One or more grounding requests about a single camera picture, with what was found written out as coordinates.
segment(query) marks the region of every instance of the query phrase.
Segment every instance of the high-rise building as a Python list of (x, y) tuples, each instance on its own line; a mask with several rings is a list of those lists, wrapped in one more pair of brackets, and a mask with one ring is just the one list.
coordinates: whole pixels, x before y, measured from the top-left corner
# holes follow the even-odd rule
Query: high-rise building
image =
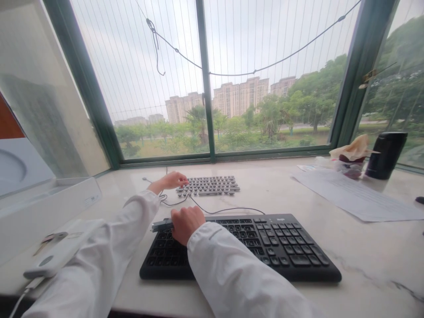
[(212, 107), (228, 118), (241, 116), (250, 105), (257, 106), (268, 93), (269, 79), (253, 77), (240, 84), (226, 83), (214, 89)]
[(288, 89), (293, 86), (296, 76), (290, 76), (280, 79), (277, 83), (271, 84), (271, 94), (277, 96), (287, 96)]
[(202, 94), (193, 92), (184, 97), (172, 96), (165, 101), (165, 105), (171, 124), (186, 122), (187, 112), (197, 105), (203, 105)]
[(165, 119), (163, 118), (162, 114), (153, 114), (153, 115), (149, 115), (149, 122), (151, 124), (155, 124), (159, 121), (165, 121)]
[(147, 119), (144, 118), (143, 116), (138, 116), (138, 117), (132, 117), (132, 118), (124, 119), (124, 120), (115, 121), (115, 126), (138, 125), (138, 124), (146, 125)]

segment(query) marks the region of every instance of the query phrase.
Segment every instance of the apartment building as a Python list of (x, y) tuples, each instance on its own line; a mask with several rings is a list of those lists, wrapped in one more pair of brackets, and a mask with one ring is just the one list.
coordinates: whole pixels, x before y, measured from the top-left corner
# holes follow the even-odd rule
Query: apartment building
[(202, 94), (197, 92), (188, 93), (187, 96), (172, 96), (165, 101), (168, 119), (171, 124), (186, 122), (187, 111), (197, 105), (203, 105)]
[(269, 79), (253, 77), (240, 84), (226, 83), (214, 89), (212, 108), (228, 118), (241, 116), (250, 105), (257, 106), (268, 93)]
[(296, 76), (284, 77), (277, 83), (271, 84), (271, 94), (287, 96), (288, 89), (293, 86)]

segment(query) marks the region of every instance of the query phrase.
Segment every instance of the overcast sky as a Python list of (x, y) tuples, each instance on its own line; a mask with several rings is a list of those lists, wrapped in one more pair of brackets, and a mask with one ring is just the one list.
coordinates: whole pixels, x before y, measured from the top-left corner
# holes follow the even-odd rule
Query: overcast sky
[[(204, 0), (209, 69), (240, 74), (290, 55), (352, 8), (357, 0)], [(203, 92), (201, 70), (159, 39), (155, 46), (143, 13), (159, 34), (201, 65), (194, 0), (71, 0), (112, 121), (160, 113), (165, 100)], [(424, 0), (401, 0), (392, 31), (422, 14)], [(360, 5), (344, 21), (292, 58), (249, 76), (211, 76), (211, 89), (249, 77), (280, 78), (315, 72), (348, 53)]]

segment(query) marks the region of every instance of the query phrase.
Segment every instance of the keyboard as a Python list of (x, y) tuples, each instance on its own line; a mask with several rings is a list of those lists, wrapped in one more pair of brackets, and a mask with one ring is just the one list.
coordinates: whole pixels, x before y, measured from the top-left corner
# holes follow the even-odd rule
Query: keyboard
[[(340, 282), (341, 274), (292, 214), (207, 217), (230, 231), (260, 261), (288, 281)], [(144, 280), (193, 280), (187, 248), (171, 230), (156, 234), (143, 265)]]
[(240, 191), (240, 187), (235, 181), (234, 176), (187, 178), (187, 180), (190, 184), (175, 190), (179, 197), (185, 197), (188, 194), (199, 196), (232, 195), (236, 191)]

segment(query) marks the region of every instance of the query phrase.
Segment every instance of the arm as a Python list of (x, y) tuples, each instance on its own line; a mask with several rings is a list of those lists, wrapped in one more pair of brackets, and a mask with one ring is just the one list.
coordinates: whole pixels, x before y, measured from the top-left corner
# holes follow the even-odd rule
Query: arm
[(194, 213), (195, 217), (189, 210), (171, 212), (173, 235), (187, 245), (190, 267), (215, 316), (323, 317), (292, 284), (258, 260), (230, 232), (219, 224), (205, 223), (200, 209)]
[(158, 194), (186, 182), (179, 179), (168, 174), (131, 197), (115, 220), (99, 228), (57, 273), (23, 317), (106, 318), (128, 263), (159, 209)]

